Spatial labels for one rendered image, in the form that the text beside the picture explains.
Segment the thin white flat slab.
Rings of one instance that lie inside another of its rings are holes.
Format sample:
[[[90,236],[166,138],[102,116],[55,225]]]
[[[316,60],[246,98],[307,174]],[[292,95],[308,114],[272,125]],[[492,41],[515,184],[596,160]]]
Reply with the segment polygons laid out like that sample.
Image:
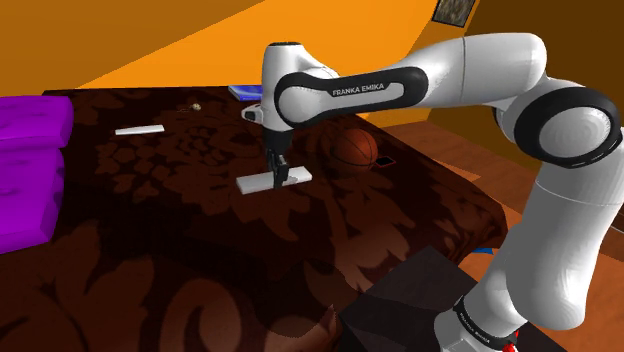
[[[137,127],[129,127],[116,129],[116,136],[126,136],[126,135],[143,135],[143,134],[151,134],[151,133],[162,133],[165,131],[163,125],[148,125],[148,126],[137,126]]]

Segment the framed wall picture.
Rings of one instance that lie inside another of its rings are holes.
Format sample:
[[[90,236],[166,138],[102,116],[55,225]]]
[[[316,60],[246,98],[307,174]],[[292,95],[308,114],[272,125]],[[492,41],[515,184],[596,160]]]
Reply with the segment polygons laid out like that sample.
[[[477,0],[438,0],[432,21],[464,28]]]

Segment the bed with brown patterned cover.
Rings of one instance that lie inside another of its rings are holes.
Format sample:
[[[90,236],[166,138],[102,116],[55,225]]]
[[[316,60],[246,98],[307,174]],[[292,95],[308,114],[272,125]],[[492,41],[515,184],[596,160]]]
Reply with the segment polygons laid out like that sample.
[[[474,184],[357,116],[295,132],[310,182],[243,195],[262,129],[226,89],[68,97],[55,234],[0,256],[0,352],[334,352],[337,313],[407,257],[457,263],[507,231]],[[396,163],[340,167],[331,142],[354,128]]]

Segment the brown basketball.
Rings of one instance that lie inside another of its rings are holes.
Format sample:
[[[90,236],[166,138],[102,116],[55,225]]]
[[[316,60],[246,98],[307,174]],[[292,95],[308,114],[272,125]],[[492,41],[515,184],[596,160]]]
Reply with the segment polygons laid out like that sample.
[[[345,171],[365,172],[375,164],[378,146],[365,130],[346,129],[331,142],[330,155]]]

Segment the thick white flat slab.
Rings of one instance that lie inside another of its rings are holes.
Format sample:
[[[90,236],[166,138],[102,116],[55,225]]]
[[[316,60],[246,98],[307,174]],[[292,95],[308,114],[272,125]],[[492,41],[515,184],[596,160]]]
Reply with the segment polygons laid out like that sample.
[[[288,177],[282,185],[305,183],[311,181],[312,178],[312,174],[304,166],[294,167],[289,169]],[[238,177],[236,184],[243,195],[269,190],[274,187],[273,173],[269,171]]]

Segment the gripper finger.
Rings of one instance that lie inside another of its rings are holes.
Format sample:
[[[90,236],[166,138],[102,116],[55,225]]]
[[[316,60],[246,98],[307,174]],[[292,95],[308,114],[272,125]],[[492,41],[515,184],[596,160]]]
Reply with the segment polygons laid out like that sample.
[[[273,174],[273,188],[278,189],[288,179],[289,165],[282,154],[273,150],[266,153],[267,167]]]

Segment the blue book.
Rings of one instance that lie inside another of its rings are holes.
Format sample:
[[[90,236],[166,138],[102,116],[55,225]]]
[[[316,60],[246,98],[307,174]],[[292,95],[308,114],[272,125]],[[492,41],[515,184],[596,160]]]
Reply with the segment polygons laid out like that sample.
[[[228,91],[238,101],[260,101],[263,95],[261,85],[229,85]]]

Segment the dark robot stand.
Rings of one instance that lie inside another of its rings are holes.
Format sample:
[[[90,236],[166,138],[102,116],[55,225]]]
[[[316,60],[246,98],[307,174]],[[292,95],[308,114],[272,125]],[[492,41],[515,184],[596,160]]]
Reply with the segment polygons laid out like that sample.
[[[426,247],[340,312],[338,352],[441,352],[435,317],[475,285],[456,264]]]

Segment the purple pillow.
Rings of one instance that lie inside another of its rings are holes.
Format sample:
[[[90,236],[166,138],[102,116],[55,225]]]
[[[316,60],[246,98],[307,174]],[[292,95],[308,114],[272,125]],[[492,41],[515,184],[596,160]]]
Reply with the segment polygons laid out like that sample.
[[[48,242],[64,189],[60,150],[0,154],[0,254]]]
[[[65,96],[0,97],[0,151],[63,148],[74,108]]]

